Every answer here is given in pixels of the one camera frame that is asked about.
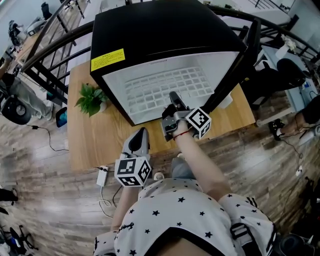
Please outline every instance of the black star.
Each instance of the black star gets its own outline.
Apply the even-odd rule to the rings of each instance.
[[[205,233],[206,238],[210,238],[212,236],[211,232]]]

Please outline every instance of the red string bracelet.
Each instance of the red string bracelet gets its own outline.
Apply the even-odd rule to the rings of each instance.
[[[173,137],[173,140],[175,141],[175,140],[176,140],[176,137],[178,137],[178,136],[180,136],[180,135],[183,135],[183,134],[186,134],[186,133],[188,133],[188,132],[189,132],[189,131],[187,130],[187,131],[184,131],[184,132],[178,134],[177,136],[174,136],[174,137]]]

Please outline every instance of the yellow warning label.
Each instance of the yellow warning label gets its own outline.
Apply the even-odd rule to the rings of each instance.
[[[91,71],[101,69],[113,63],[124,61],[125,59],[124,49],[109,52],[91,60]]]

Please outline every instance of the power strip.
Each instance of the power strip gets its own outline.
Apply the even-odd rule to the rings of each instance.
[[[106,185],[107,177],[108,177],[108,166],[101,165],[99,167],[99,174],[96,180],[96,184],[100,187],[104,187]]]

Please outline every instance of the white cable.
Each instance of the white cable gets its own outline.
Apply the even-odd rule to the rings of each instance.
[[[104,199],[104,196],[102,195],[102,189],[103,189],[103,188],[104,188],[104,187],[101,186],[101,189],[100,189],[101,200],[98,201],[98,202],[99,202],[99,206],[100,206],[101,211],[103,212],[103,215],[104,215],[104,216],[106,216],[106,217],[108,217],[108,218],[110,218],[110,219],[113,219],[111,216],[109,216],[108,214],[105,213],[104,209],[103,209],[102,206],[101,206],[101,202],[103,202],[106,207],[111,207],[110,201],[105,200],[105,199]]]

